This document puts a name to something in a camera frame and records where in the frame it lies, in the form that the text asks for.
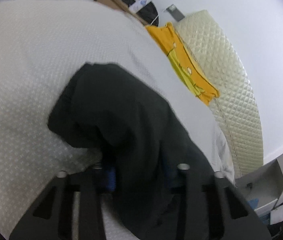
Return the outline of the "light grey duvet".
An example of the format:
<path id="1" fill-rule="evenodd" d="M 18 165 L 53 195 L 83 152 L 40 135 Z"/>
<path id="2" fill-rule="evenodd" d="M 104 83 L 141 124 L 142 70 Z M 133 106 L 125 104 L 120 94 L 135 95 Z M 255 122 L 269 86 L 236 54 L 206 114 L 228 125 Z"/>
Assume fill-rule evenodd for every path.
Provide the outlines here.
<path id="1" fill-rule="evenodd" d="M 215 171 L 234 179 L 232 156 L 211 110 L 181 82 L 135 18 L 89 0 L 0 2 L 0 233 L 8 238 L 60 170 L 76 173 L 95 152 L 47 128 L 62 90 L 86 62 L 116 63 L 169 101 Z"/>

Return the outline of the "black bag on nightstand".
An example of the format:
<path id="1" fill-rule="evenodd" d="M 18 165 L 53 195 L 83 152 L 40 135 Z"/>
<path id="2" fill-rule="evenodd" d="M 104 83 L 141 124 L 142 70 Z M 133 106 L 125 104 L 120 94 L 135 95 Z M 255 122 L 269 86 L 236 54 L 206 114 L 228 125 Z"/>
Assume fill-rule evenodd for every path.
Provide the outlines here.
<path id="1" fill-rule="evenodd" d="M 133 5 L 135 1 L 137 0 L 122 0 L 128 7 Z M 150 2 L 147 5 L 145 5 L 143 8 L 141 8 L 138 12 L 137 15 L 145 20 L 148 24 L 154 25 L 154 26 L 159 26 L 159 16 L 158 16 L 158 11 L 155 7 L 155 5 Z"/>

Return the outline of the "white spray bottle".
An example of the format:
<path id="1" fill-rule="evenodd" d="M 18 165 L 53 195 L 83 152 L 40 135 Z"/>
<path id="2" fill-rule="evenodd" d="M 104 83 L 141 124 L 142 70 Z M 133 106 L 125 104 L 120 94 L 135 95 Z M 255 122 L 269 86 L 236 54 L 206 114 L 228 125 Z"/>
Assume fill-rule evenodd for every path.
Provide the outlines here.
<path id="1" fill-rule="evenodd" d="M 131 13 L 136 14 L 138 11 L 143 9 L 146 5 L 148 5 L 153 0 L 136 0 L 132 5 L 128 7 Z"/>

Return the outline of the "yellow crown pillow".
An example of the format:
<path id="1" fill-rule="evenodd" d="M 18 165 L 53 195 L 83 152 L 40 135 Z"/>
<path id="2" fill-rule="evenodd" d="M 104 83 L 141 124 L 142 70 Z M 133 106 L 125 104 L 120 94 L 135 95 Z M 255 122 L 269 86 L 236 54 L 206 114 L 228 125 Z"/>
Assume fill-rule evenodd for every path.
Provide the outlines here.
<path id="1" fill-rule="evenodd" d="M 195 97 L 205 105 L 220 96 L 220 92 L 209 81 L 197 61 L 188 52 L 172 23 L 163 27 L 148 25 L 146 30 L 162 52 L 167 56 L 175 73 Z"/>

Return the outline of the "wall power socket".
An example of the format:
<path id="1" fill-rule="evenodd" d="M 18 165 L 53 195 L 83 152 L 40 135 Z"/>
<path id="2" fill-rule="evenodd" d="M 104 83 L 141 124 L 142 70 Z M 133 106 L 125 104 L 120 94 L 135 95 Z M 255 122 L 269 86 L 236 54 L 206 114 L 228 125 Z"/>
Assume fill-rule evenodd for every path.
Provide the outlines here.
<path id="1" fill-rule="evenodd" d="M 185 15 L 174 4 L 166 7 L 163 13 L 164 19 L 168 22 L 180 22 L 185 18 Z"/>

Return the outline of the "black puffer jacket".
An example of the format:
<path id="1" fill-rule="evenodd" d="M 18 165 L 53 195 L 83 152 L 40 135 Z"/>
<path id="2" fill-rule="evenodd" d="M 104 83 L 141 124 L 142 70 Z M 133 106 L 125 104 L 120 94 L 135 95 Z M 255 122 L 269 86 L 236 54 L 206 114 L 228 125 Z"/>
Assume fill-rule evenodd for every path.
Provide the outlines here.
<path id="1" fill-rule="evenodd" d="M 103 168 L 115 172 L 115 209 L 139 239 L 168 239 L 175 197 L 169 165 L 222 169 L 222 133 L 203 104 L 180 120 L 165 98 L 116 64 L 84 64 L 48 128 L 70 146 L 101 152 Z"/>

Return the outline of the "cardboard box nightstand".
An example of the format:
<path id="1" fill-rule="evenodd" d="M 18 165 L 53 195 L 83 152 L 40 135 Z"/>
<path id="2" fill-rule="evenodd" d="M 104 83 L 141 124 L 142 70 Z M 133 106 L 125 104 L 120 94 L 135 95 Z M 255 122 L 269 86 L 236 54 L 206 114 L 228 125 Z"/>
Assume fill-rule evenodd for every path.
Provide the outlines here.
<path id="1" fill-rule="evenodd" d="M 148 25 L 148 22 L 143 20 L 137 14 L 130 12 L 130 10 L 128 9 L 128 5 L 125 4 L 122 0 L 93 0 L 93 1 L 98 2 L 100 4 L 103 4 L 103 5 L 111 8 L 111 9 L 125 12 L 125 13 L 133 16 L 134 18 L 136 18 L 140 23 L 143 24 L 143 26 Z"/>

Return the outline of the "grey wall cabinet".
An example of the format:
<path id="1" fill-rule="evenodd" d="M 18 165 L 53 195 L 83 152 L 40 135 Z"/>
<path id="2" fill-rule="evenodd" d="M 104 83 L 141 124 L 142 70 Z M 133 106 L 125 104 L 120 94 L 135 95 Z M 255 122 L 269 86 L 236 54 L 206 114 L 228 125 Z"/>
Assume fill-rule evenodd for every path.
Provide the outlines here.
<path id="1" fill-rule="evenodd" d="M 236 185 L 264 223 L 283 222 L 283 154 L 238 178 Z"/>

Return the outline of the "cream quilted headboard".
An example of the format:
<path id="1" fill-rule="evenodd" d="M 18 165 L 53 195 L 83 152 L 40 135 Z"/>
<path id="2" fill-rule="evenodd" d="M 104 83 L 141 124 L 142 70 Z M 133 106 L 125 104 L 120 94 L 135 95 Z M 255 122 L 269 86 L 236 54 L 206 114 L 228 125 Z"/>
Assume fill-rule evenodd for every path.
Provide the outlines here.
<path id="1" fill-rule="evenodd" d="M 220 92 L 209 108 L 232 155 L 235 178 L 264 164 L 260 115 L 246 70 L 225 32 L 206 10 L 187 15 L 175 30 L 204 75 Z"/>

